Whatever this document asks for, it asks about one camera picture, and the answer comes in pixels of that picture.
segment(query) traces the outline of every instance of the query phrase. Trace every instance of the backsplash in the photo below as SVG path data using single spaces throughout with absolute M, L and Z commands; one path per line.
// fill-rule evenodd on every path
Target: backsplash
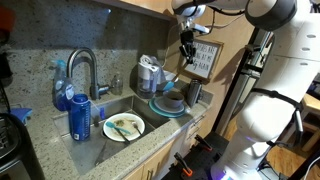
M 8 60 L 13 82 L 5 90 L 10 103 L 32 108 L 51 104 L 52 60 L 67 59 L 77 47 L 97 58 L 99 84 L 120 71 L 124 86 L 142 54 L 163 62 L 169 22 L 89 0 L 4 0 L 16 12 Z M 86 63 L 73 70 L 76 93 L 89 94 Z

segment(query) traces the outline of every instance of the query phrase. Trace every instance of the bowl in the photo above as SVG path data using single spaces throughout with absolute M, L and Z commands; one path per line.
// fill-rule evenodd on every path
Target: bowl
M 184 96 L 175 91 L 169 91 L 163 96 L 163 103 L 168 108 L 177 108 L 179 107 L 184 100 Z
M 163 82 L 161 84 L 157 84 L 157 91 L 163 91 L 164 87 L 167 85 L 168 82 L 170 82 L 176 75 L 169 71 L 163 71 L 164 75 L 166 77 L 166 82 Z

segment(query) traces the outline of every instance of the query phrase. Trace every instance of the stack of plates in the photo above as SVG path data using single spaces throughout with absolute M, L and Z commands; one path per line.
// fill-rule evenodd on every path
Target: stack of plates
M 149 107 L 156 113 L 169 118 L 179 117 L 185 113 L 185 107 L 181 104 L 177 108 L 170 108 L 164 105 L 163 97 L 156 97 L 149 101 Z

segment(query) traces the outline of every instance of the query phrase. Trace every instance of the plate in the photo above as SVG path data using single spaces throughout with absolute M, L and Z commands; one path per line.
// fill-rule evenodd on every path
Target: plate
M 177 108 L 170 108 L 167 107 L 164 104 L 164 98 L 163 97 L 158 97 L 155 98 L 154 100 L 154 104 L 156 105 L 157 108 L 159 108 L 161 111 L 167 112 L 167 113 L 180 113 L 182 111 L 184 111 L 184 105 L 181 104 L 179 107 Z
M 169 117 L 169 118 L 176 118 L 176 117 L 179 117 L 179 116 L 182 116 L 186 113 L 186 111 L 182 111 L 182 112 L 179 112 L 179 113 L 167 113 L 165 111 L 162 111 L 161 109 L 157 108 L 157 106 L 155 105 L 154 103 L 155 101 L 155 98 L 152 98 L 150 101 L 149 101 L 149 107 L 154 111 L 156 112 L 157 114 L 160 114 L 162 116 L 165 116 L 165 117 Z
M 131 134 L 128 135 L 121 131 L 129 141 L 132 141 L 140 136 L 139 132 L 131 124 L 132 121 L 137 122 L 138 128 L 141 133 L 144 132 L 145 125 L 143 120 L 139 116 L 131 113 L 120 113 L 109 117 L 103 124 L 103 132 L 112 140 L 124 142 L 124 139 L 118 134 L 118 132 L 114 128 L 109 128 L 106 125 L 107 122 L 117 124 L 119 120 L 122 120 L 123 122 L 123 124 L 121 126 L 119 125 L 119 127 L 131 132 Z

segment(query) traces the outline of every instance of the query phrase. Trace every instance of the wall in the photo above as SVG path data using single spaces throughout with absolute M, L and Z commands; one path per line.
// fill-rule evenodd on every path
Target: wall
M 100 84 L 120 71 L 127 86 L 142 54 L 164 60 L 169 21 L 89 0 L 5 0 L 0 5 L 16 12 L 8 50 L 11 104 L 51 104 L 51 60 L 67 61 L 77 47 L 94 51 Z M 73 74 L 76 92 L 89 94 L 88 65 L 77 65 Z
M 207 8 L 205 14 L 201 16 L 197 22 L 201 25 L 211 25 L 212 17 L 212 11 Z M 212 70 L 210 82 L 203 86 L 204 90 L 214 94 L 214 98 L 211 101 L 212 107 L 206 115 L 206 117 L 209 118 L 209 120 L 206 121 L 208 124 L 202 126 L 207 128 L 206 132 L 211 131 L 212 125 L 216 120 L 225 95 L 232 82 L 238 63 L 242 58 L 244 52 L 243 47 L 248 43 L 254 29 L 244 16 L 233 21 L 235 18 L 238 17 L 223 16 L 216 13 L 216 25 L 227 25 L 230 22 L 232 23 L 221 29 L 214 28 L 210 35 L 196 37 L 197 39 L 208 42 L 218 41 L 223 43 L 223 49 L 218 62 L 215 64 L 215 68 Z M 171 46 L 169 47 L 166 56 L 165 69 L 172 72 L 177 72 L 177 68 L 181 66 L 180 61 L 182 59 L 179 52 L 179 46 L 181 44 L 177 29 L 177 26 L 175 26 L 169 31 L 169 43 Z M 179 78 L 186 82 L 190 82 L 190 79 L 194 77 L 182 73 Z

